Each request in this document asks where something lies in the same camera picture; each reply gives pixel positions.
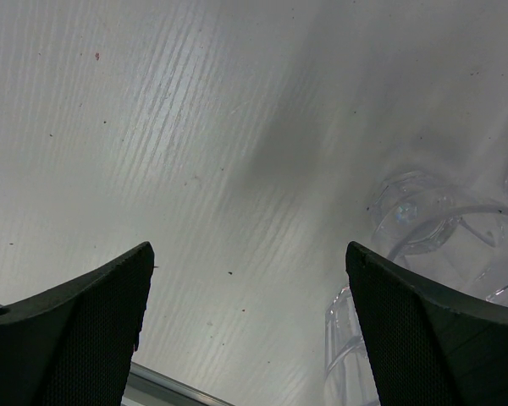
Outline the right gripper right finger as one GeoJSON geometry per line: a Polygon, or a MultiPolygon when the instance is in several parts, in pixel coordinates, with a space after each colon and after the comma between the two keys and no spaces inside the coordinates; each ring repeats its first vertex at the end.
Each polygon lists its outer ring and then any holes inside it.
{"type": "Polygon", "coordinates": [[[508,405],[508,308],[357,242],[346,272],[382,405],[508,405]]]}

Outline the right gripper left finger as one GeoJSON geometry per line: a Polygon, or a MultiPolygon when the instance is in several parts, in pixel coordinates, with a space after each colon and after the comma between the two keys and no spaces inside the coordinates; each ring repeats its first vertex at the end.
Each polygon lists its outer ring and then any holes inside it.
{"type": "Polygon", "coordinates": [[[0,405],[119,405],[154,270],[144,242],[0,307],[0,405]]]}

